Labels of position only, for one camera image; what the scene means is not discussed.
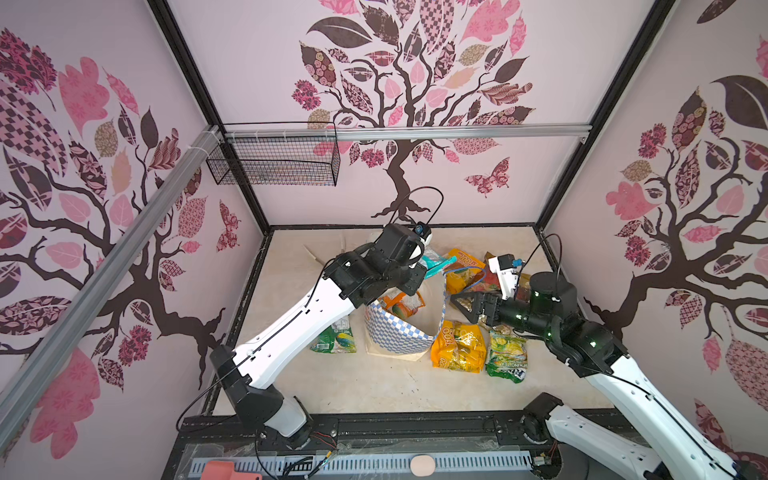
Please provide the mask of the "orange green snack box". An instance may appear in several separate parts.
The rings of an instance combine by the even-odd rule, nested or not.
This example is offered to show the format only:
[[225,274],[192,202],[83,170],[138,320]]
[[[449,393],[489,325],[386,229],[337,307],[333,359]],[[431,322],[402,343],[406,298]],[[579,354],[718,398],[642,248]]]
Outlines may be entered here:
[[392,290],[380,298],[383,308],[401,320],[407,320],[418,313],[426,302],[420,292],[407,295],[401,291]]

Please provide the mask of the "yellow chips bag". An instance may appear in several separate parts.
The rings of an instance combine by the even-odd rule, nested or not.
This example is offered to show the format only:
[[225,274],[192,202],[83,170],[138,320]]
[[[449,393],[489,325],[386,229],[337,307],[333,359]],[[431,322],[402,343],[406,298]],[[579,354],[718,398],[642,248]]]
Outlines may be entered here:
[[479,326],[449,320],[442,323],[430,351],[433,367],[475,374],[483,371],[486,355]]

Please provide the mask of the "gold candy bag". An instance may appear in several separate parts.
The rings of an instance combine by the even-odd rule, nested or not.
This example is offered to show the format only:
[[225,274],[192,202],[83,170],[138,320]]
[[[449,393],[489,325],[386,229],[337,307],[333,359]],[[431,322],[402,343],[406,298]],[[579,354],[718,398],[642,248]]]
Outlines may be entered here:
[[[498,279],[495,274],[490,272],[489,266],[485,267],[484,276],[475,285],[475,290],[478,292],[494,293],[502,297]],[[530,276],[523,273],[520,276],[515,299],[527,303],[530,301],[531,295]]]

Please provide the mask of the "teal white snack bag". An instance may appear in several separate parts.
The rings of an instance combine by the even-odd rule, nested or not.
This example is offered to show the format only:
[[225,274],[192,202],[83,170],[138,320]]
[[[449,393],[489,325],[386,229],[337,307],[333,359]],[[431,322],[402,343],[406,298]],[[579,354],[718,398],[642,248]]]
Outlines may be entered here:
[[456,256],[444,257],[432,249],[427,249],[419,259],[419,264],[426,268],[424,279],[441,274],[447,267],[457,262]]

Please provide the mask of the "yellow orange snack bag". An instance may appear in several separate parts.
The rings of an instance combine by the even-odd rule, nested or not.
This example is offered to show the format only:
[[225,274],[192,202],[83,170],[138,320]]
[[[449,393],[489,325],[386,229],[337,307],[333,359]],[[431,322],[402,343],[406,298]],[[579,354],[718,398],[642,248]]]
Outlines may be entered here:
[[445,269],[445,282],[448,293],[461,293],[484,276],[486,264],[465,251],[454,248],[446,256],[456,259],[454,263]]

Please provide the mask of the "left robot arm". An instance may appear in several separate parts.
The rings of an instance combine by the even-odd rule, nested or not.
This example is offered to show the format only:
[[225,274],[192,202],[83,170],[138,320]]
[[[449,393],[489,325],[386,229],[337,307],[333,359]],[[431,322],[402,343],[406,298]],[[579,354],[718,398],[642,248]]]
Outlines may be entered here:
[[413,295],[425,279],[420,263],[431,228],[388,224],[374,241],[343,252],[324,265],[313,288],[272,325],[235,347],[210,355],[217,379],[248,430],[276,431],[291,449],[305,446],[313,421],[301,403],[274,382],[292,359],[327,327],[397,288]]

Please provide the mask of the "blue checkered paper bag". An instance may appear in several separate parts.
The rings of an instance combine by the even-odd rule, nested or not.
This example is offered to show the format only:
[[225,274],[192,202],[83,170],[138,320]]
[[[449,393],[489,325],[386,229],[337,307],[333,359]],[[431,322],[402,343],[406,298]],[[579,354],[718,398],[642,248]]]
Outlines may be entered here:
[[406,319],[390,313],[379,301],[365,308],[367,354],[416,361],[429,352],[446,315],[444,276],[425,280],[418,294],[425,305]]

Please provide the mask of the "green yellow snack bag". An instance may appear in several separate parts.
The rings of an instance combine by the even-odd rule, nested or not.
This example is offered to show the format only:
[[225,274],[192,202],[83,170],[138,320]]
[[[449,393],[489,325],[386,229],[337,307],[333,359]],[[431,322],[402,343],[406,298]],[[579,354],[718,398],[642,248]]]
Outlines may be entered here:
[[522,383],[528,370],[527,342],[516,335],[490,332],[485,371],[491,377]]

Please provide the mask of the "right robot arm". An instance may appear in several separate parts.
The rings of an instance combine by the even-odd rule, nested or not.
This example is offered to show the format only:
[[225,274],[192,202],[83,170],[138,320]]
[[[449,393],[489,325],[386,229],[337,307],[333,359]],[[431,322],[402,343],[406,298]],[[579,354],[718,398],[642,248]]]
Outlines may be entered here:
[[550,353],[599,390],[644,439],[632,442],[542,393],[525,408],[528,434],[569,445],[624,479],[764,479],[698,431],[650,382],[622,342],[579,310],[575,287],[553,272],[530,279],[530,297],[501,291],[463,292],[451,303],[473,324],[507,326]]

